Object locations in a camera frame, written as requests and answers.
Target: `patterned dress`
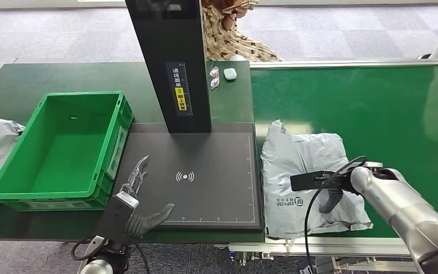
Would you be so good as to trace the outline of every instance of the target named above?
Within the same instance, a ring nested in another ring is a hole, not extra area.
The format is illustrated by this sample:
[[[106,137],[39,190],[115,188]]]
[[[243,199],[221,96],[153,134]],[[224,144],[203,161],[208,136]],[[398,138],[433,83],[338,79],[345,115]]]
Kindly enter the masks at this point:
[[[241,55],[251,62],[283,61],[267,46],[241,34],[234,26],[231,30],[222,27],[224,14],[214,6],[202,7],[207,60],[227,61]]]

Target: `yellow label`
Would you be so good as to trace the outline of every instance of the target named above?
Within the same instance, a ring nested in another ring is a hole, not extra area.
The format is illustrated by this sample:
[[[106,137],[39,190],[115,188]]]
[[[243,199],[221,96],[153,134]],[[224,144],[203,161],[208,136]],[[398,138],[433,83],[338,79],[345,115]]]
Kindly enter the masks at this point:
[[[175,96],[177,97],[177,106],[179,110],[186,111],[187,106],[185,105],[185,96],[184,96],[184,88],[176,87],[175,88]]]

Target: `black cable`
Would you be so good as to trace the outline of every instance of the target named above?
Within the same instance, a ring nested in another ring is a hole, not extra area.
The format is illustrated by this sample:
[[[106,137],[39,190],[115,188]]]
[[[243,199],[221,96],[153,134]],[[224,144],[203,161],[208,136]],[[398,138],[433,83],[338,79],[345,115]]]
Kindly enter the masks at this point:
[[[145,254],[144,254],[144,252],[142,250],[142,247],[140,247],[140,244],[135,244],[135,247],[140,252],[140,256],[142,257],[142,261],[144,262],[145,269],[147,270],[147,274],[150,274],[150,268],[148,267],[148,261],[147,261],[147,258],[145,257]]]
[[[325,184],[329,183],[331,180],[333,180],[333,178],[337,177],[338,175],[340,175],[340,173],[347,167],[351,166],[352,164],[354,164],[355,162],[357,162],[358,160],[362,160],[361,163],[358,165],[363,166],[365,164],[365,162],[367,161],[367,157],[366,156],[358,156],[356,158],[354,158],[353,160],[351,160],[350,162],[346,163],[345,165],[343,165],[341,168],[339,168],[337,171],[335,171],[331,177],[326,181]],[[313,268],[313,264],[311,263],[311,256],[310,256],[310,248],[308,247],[308,217],[310,216],[310,211],[311,211],[311,206],[313,205],[314,200],[318,197],[318,195],[320,194],[320,192],[322,192],[323,188],[319,188],[315,194],[313,195],[313,197],[311,198],[310,204],[308,205],[308,209],[306,210],[306,215],[305,215],[305,229],[304,229],[304,233],[305,233],[305,248],[306,248],[306,258],[308,259],[308,265],[310,266],[310,270],[312,273],[315,273],[316,271]]]
[[[77,242],[77,243],[75,243],[75,244],[73,245],[73,247],[71,248],[71,258],[72,258],[73,260],[75,260],[75,261],[83,261],[83,260],[89,259],[89,258],[95,256],[95,255],[96,255],[96,254],[102,249],[102,247],[105,245],[105,242],[106,242],[106,241],[103,241],[102,243],[100,243],[100,245],[99,245],[98,247],[96,247],[95,250],[94,250],[93,252],[91,252],[90,254],[83,255],[83,256],[77,256],[77,255],[75,254],[75,252],[76,252],[76,248],[77,248],[78,246],[80,246],[80,245],[82,245],[82,244],[85,244],[87,241],[90,241],[90,242],[91,242],[91,239],[92,239],[93,237],[95,237],[95,236],[90,236],[90,237],[84,238],[83,240],[81,240],[81,241],[79,241],[79,242]]]

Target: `scale platform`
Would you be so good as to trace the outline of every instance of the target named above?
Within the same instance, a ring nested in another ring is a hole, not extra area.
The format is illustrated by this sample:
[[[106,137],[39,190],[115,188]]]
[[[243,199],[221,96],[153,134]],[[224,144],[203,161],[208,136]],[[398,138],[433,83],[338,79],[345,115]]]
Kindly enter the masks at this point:
[[[252,123],[214,124],[210,134],[170,134],[165,124],[134,123],[113,194],[150,155],[139,190],[139,213],[175,204],[159,229],[261,231]]]

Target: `eyeglasses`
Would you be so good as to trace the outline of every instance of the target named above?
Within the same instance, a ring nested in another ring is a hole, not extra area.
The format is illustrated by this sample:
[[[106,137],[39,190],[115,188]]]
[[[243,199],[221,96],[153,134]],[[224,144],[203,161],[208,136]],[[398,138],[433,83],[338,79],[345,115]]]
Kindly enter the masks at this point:
[[[210,70],[209,75],[213,77],[213,79],[210,81],[210,88],[214,89],[219,86],[219,68],[213,67]]]

